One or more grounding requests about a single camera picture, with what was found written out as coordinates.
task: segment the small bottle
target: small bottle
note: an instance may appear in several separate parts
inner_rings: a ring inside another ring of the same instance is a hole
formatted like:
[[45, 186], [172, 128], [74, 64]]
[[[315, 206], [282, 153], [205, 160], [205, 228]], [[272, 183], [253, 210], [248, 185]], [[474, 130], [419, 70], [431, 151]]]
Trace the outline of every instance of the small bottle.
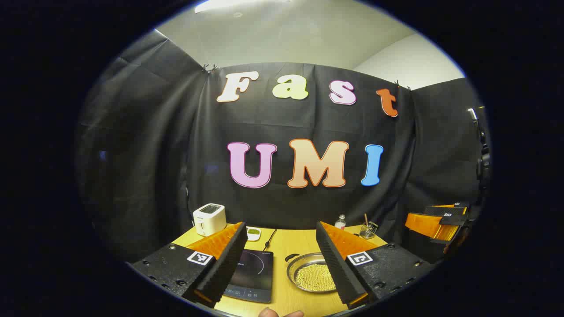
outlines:
[[337, 220], [337, 222], [335, 223], [335, 227], [339, 228], [339, 229], [345, 229], [345, 215], [340, 215], [339, 216], [339, 220]]

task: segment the white wall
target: white wall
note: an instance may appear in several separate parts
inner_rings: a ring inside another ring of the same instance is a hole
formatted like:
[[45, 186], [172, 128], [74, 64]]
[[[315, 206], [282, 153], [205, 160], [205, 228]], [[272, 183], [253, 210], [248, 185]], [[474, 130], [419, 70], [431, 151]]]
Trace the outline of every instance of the white wall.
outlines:
[[400, 86], [411, 89], [464, 77], [450, 57], [419, 34], [393, 43], [353, 70], [391, 82], [399, 80]]

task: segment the wooden table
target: wooden table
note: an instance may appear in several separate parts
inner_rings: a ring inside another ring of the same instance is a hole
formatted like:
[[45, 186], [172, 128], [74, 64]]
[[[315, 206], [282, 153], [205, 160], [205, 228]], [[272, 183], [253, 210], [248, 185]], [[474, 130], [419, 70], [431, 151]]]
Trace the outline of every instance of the wooden table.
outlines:
[[[354, 234], [359, 233], [361, 225], [346, 227], [345, 231]], [[261, 238], [257, 241], [247, 241], [245, 249], [260, 250], [264, 249], [265, 242], [268, 241], [274, 229], [261, 228]], [[186, 246], [198, 241], [203, 237], [196, 233], [195, 228], [191, 228], [185, 234], [178, 237], [173, 243]], [[368, 241], [377, 246], [386, 244], [385, 241], [375, 236]], [[310, 293], [297, 288], [288, 279], [286, 269], [289, 263], [284, 258], [292, 253], [300, 255], [321, 252], [315, 240], [315, 230], [278, 230], [272, 240], [270, 247], [266, 249], [274, 253], [274, 264], [272, 272], [272, 302], [255, 303], [240, 300], [237, 298], [223, 296], [215, 305], [215, 309], [234, 314], [241, 317], [257, 317], [259, 312], [265, 307], [275, 310], [280, 316], [290, 312], [301, 310], [306, 316], [326, 316], [347, 310], [347, 306], [341, 303], [337, 292], [332, 293]]]

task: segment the metal pan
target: metal pan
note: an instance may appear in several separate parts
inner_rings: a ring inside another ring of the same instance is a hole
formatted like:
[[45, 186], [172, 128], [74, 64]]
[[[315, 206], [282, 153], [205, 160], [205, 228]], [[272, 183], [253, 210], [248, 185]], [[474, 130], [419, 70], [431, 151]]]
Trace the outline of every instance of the metal pan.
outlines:
[[[286, 262], [288, 262], [291, 258], [293, 258], [295, 256], [299, 256], [299, 254], [297, 254], [297, 253], [290, 254], [289, 256], [286, 257], [286, 259], [285, 259]], [[326, 262], [325, 262], [325, 259], [323, 258], [323, 255], [320, 252], [308, 253], [308, 254], [304, 254], [302, 256], [297, 257], [296, 259], [294, 259], [294, 261], [292, 261], [288, 265], [288, 269], [286, 270], [286, 273], [288, 275], [288, 279], [295, 286], [297, 286], [299, 289], [303, 289], [306, 292], [329, 293], [329, 292], [334, 292], [335, 290], [337, 290], [336, 288], [333, 288], [333, 289], [330, 289], [330, 290], [309, 290], [309, 289], [302, 287], [299, 284], [299, 282], [297, 281], [298, 271], [300, 269], [306, 267], [306, 266], [313, 265], [313, 264], [327, 265]]]

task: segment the pan handle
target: pan handle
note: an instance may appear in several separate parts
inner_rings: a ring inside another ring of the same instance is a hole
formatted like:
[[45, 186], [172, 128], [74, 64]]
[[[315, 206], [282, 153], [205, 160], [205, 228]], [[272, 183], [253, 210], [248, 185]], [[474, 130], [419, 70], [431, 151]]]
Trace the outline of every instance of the pan handle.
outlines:
[[287, 256], [286, 259], [284, 259], [284, 260], [286, 260], [286, 262], [288, 262], [291, 258], [293, 258], [293, 257], [295, 257], [295, 256], [298, 256], [298, 255], [299, 255], [299, 254], [297, 254], [297, 253], [290, 254], [290, 255]]

